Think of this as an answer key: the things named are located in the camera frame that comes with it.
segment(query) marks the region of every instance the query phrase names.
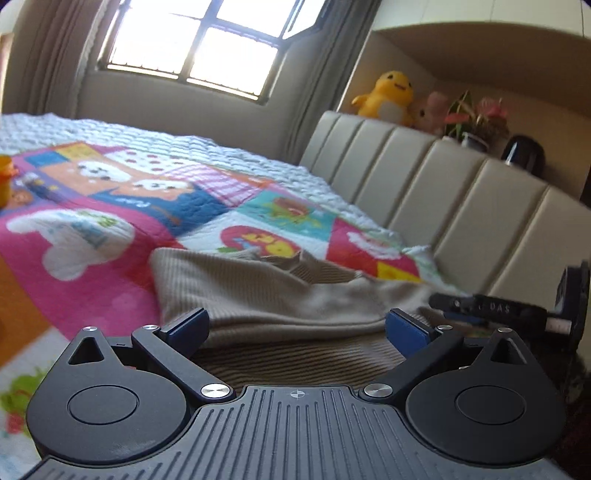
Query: ribbed gray plate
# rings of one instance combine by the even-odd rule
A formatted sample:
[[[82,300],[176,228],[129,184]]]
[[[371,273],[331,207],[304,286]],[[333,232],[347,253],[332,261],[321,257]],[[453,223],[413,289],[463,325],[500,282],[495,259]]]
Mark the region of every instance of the ribbed gray plate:
[[[182,438],[148,459],[113,468],[84,468],[47,459],[28,478],[566,480],[569,477],[547,460],[508,469],[486,469],[440,457],[409,434],[396,410],[363,402],[348,387],[250,386],[231,403],[201,408]]]

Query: folded clothing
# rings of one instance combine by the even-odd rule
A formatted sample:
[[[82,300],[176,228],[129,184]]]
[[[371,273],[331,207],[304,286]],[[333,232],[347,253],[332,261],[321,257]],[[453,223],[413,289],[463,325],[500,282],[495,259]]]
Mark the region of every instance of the folded clothing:
[[[237,390],[359,387],[404,359],[385,339],[391,308],[443,321],[426,307],[432,287],[380,280],[306,251],[284,258],[159,248],[150,265],[162,322],[205,308],[210,336],[194,360]]]

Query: headboard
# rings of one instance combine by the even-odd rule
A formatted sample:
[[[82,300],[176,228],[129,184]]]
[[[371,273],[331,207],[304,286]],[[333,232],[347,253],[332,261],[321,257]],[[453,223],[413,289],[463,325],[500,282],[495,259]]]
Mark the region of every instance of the headboard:
[[[591,257],[591,210],[542,180],[412,129],[326,112],[301,165],[458,287],[554,306],[567,265]]]

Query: window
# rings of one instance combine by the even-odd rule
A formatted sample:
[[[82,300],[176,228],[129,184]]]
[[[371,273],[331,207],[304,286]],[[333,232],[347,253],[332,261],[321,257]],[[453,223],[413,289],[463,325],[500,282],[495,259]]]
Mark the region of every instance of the window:
[[[288,46],[330,0],[122,0],[100,66],[267,99]]]

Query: cartoon print blanket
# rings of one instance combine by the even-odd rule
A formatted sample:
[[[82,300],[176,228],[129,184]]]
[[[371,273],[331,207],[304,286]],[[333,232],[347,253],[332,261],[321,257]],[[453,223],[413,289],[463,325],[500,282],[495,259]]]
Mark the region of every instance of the cartoon print blanket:
[[[156,247],[317,258],[419,281],[401,245],[281,188],[177,157],[75,143],[13,158],[0,210],[0,478],[38,457],[28,400],[84,326],[122,336],[159,323],[148,257]]]

